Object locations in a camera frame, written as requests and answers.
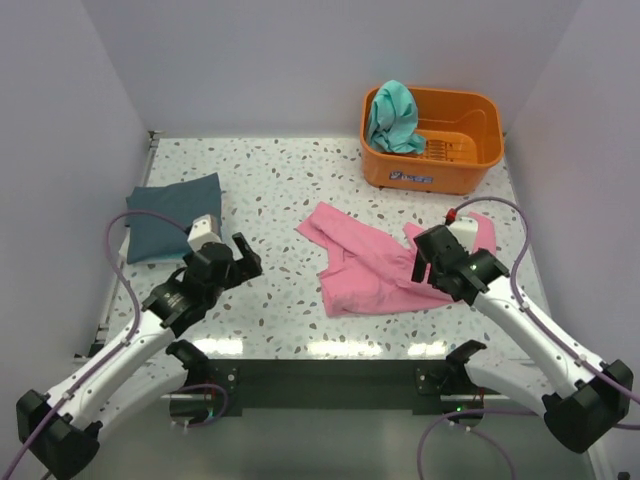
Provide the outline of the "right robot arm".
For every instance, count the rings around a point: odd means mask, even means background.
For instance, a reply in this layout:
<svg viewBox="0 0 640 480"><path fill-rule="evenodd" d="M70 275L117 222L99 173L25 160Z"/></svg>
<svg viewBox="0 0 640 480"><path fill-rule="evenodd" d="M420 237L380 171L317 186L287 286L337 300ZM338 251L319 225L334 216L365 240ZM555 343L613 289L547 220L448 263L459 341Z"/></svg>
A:
<svg viewBox="0 0 640 480"><path fill-rule="evenodd" d="M501 359L469 340L446 358L448 386L474 386L505 395L543 418L568 450L584 453L629 412L634 374L581 346L517 286L492 253L468 252L453 230L438 225L414 239L412 279L475 308L497 324L534 361L532 369Z"/></svg>

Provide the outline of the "pink t-shirt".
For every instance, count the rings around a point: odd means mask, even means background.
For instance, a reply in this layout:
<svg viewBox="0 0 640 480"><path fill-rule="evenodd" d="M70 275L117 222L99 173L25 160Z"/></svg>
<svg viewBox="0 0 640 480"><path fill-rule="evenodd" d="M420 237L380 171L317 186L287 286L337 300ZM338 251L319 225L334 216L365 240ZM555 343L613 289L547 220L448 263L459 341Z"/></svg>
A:
<svg viewBox="0 0 640 480"><path fill-rule="evenodd" d="M326 315L390 315L449 305L450 296L411 280L424 230L403 227L408 244L321 202L296 230L324 248L328 266L318 274Z"/></svg>

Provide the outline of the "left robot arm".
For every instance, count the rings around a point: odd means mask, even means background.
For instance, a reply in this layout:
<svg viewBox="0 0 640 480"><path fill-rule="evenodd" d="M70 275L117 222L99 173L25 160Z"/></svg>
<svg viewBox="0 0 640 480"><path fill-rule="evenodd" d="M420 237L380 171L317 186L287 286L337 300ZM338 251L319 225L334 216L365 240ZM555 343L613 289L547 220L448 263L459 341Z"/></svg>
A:
<svg viewBox="0 0 640 480"><path fill-rule="evenodd" d="M111 396L152 356L213 309L221 294L263 273L244 236L233 247L212 236L197 242L165 282L134 311L121 332L79 370L45 393L25 392L16 403L18 437L57 479L71 479L95 457L104 423L98 415Z"/></svg>

